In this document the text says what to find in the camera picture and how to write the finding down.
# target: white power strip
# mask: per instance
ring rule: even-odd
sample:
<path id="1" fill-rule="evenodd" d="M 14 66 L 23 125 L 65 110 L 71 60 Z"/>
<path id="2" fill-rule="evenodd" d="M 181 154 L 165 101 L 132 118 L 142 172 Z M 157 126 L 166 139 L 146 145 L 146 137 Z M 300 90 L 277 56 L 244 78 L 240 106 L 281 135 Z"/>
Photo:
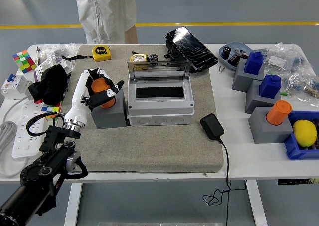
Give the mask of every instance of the white power strip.
<path id="1" fill-rule="evenodd" d="M 19 123 L 17 124 L 17 132 L 12 149 L 12 157 L 18 161 L 23 161 L 25 157 L 32 160 L 38 158 L 41 153 L 39 151 L 45 134 L 37 137 L 30 136 L 26 130 L 26 124 L 34 116 L 41 114 L 42 104 L 34 104 L 33 101 L 24 103 Z M 40 133 L 43 131 L 44 118 L 35 122 L 30 131 L 33 133 Z"/>

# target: small colorful cube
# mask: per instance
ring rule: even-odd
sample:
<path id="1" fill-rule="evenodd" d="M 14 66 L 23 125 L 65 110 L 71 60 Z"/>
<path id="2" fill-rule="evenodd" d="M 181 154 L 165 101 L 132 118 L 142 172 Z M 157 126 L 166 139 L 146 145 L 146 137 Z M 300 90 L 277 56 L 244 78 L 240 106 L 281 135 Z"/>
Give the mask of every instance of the small colorful cube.
<path id="1" fill-rule="evenodd" d="M 47 104 L 43 104 L 42 108 L 41 108 L 41 113 L 48 113 L 48 112 L 53 112 L 53 111 L 60 111 L 62 107 L 62 101 L 57 103 L 56 105 L 47 105 Z M 52 121 L 53 118 L 56 115 L 49 115 L 46 116 L 46 120 L 47 121 Z"/>
<path id="2" fill-rule="evenodd" d="M 36 64 L 31 59 L 29 53 L 24 50 L 12 56 L 19 69 L 26 74 L 29 71 L 36 69 Z"/>

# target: lemon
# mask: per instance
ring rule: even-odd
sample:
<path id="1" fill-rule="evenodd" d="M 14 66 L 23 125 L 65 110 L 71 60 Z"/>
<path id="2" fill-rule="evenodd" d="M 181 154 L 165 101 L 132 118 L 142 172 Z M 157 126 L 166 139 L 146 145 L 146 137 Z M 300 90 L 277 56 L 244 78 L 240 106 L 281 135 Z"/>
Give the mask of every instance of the lemon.
<path id="1" fill-rule="evenodd" d="M 297 120 L 293 125 L 293 130 L 297 143 L 301 147 L 309 147 L 316 141 L 316 127 L 309 120 Z"/>

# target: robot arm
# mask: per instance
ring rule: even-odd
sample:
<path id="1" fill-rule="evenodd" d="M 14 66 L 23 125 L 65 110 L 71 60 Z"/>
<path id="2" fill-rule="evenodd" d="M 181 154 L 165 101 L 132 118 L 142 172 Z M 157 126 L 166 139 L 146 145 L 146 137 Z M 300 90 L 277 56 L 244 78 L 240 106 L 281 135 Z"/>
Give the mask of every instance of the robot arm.
<path id="1" fill-rule="evenodd" d="M 93 94 L 90 85 L 97 78 L 103 78 L 111 88 Z M 114 85 L 99 68 L 85 70 L 81 74 L 72 98 L 72 108 L 64 117 L 63 128 L 49 126 L 40 147 L 43 154 L 22 170 L 21 186 L 0 207 L 0 226 L 26 225 L 34 214 L 42 215 L 56 207 L 56 195 L 65 179 L 87 176 L 88 171 L 81 161 L 80 152 L 75 151 L 75 142 L 64 140 L 66 137 L 79 139 L 80 129 L 87 123 L 89 108 L 113 99 L 123 84 L 124 81 L 120 81 Z M 31 125 L 38 119 L 31 119 Z M 75 171 L 76 165 L 82 172 L 68 174 Z M 54 185 L 53 178 L 57 175 L 60 177 Z"/>

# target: khaki shorts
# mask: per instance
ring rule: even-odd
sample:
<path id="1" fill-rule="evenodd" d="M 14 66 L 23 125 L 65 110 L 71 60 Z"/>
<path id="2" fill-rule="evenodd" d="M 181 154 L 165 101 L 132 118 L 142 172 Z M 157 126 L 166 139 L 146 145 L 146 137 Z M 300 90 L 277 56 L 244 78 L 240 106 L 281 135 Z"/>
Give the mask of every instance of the khaki shorts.
<path id="1" fill-rule="evenodd" d="M 135 0 L 76 0 L 88 44 L 124 44 L 136 24 Z"/>

